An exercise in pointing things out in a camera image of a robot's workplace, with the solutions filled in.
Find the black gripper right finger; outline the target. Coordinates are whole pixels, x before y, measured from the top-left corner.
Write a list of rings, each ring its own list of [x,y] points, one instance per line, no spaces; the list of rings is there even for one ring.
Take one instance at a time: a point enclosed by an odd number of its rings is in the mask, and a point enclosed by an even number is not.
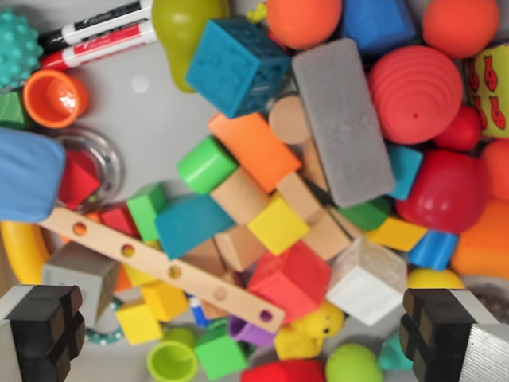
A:
[[[412,289],[399,340],[419,381],[507,381],[508,324],[467,289]]]

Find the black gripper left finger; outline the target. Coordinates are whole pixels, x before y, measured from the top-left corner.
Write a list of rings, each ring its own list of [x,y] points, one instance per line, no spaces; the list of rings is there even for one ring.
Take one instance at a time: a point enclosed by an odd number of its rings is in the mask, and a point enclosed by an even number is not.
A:
[[[64,381],[84,344],[78,286],[19,284],[1,297],[1,380]]]

